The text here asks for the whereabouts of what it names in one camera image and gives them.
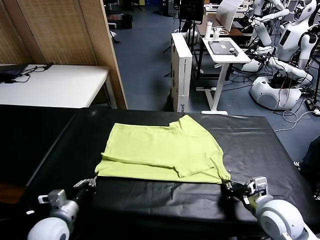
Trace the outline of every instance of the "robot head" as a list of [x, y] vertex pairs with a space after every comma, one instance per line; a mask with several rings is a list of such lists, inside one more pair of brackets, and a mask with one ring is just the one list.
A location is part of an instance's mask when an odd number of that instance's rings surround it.
[[310, 18], [317, 7], [317, 0], [299, 0], [294, 8], [294, 20], [300, 22]]

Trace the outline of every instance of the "folded shirt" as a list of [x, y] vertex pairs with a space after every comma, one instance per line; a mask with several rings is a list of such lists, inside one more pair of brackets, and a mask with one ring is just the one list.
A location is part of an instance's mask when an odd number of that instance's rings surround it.
[[169, 126], [116, 123], [101, 155], [98, 176], [217, 184], [231, 178], [214, 137], [188, 115]]

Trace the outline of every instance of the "white desk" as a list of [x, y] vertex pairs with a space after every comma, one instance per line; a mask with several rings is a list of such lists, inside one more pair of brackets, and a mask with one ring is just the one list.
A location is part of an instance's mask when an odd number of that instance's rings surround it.
[[[223, 114], [223, 115], [228, 115], [228, 113], [226, 111], [218, 111], [217, 107], [218, 107], [218, 103], [220, 100], [220, 96], [221, 96], [221, 92], [222, 92], [222, 88], [224, 86], [225, 83], [225, 78], [227, 75], [227, 70], [230, 64], [245, 64], [245, 63], [250, 63], [250, 58], [245, 54], [244, 51], [241, 50], [241, 48], [231, 39], [231, 38], [225, 38], [225, 37], [220, 37], [218, 39], [219, 41], [229, 41], [230, 43], [232, 43], [232, 45], [234, 46], [234, 48], [238, 51], [238, 56], [234, 56], [234, 55], [215, 55], [208, 42], [212, 41], [212, 40], [205, 40], [204, 38], [202, 38], [202, 41], [206, 47], [206, 49], [208, 50], [212, 61], [216, 64], [214, 67], [218, 68], [221, 67], [221, 71], [220, 71], [220, 75], [219, 75], [219, 79], [217, 82], [216, 87], [212, 87], [209, 89], [196, 89], [197, 91], [204, 91], [206, 98], [208, 100], [209, 106], [210, 106], [210, 111], [202, 111], [201, 113], [203, 114]], [[214, 97], [212, 98], [211, 95], [211, 91], [214, 91]]]
[[[35, 66], [43, 65], [28, 65], [25, 69]], [[106, 94], [113, 95], [113, 92], [109, 92], [112, 88], [108, 75], [109, 70], [105, 66], [52, 65], [46, 71], [31, 72], [26, 83], [0, 83], [0, 104], [77, 109], [89, 107], [102, 86], [105, 86]], [[27, 78], [24, 76], [15, 80], [25, 81]], [[110, 101], [114, 107], [114, 98]]]

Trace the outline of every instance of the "black tablecloth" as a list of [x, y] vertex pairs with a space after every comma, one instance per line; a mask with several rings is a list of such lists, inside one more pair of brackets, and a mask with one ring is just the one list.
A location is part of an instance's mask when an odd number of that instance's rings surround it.
[[0, 182], [27, 186], [75, 112], [0, 105]]
[[[266, 176], [270, 194], [298, 207], [313, 229], [320, 224], [320, 208], [312, 199], [309, 185], [264, 117], [189, 115], [223, 149], [223, 162], [232, 180], [246, 182]], [[167, 126], [182, 116], [172, 112], [81, 109], [47, 156], [23, 202], [35, 208], [38, 195], [57, 188], [70, 192], [74, 183], [91, 176], [114, 123]], [[117, 237], [134, 230], [149, 233], [146, 228], [158, 233], [166, 229], [168, 234], [206, 231], [209, 235], [232, 236], [248, 234], [257, 227], [255, 218], [240, 202], [224, 200], [217, 184], [100, 177], [89, 209], [79, 222], [90, 226], [87, 233], [91, 239], [111, 235], [112, 230]]]

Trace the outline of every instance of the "white box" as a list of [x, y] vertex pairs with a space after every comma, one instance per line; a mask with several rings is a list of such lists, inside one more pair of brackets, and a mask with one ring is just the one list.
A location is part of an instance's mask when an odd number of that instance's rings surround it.
[[192, 54], [184, 36], [171, 34], [171, 97], [175, 112], [188, 112]]

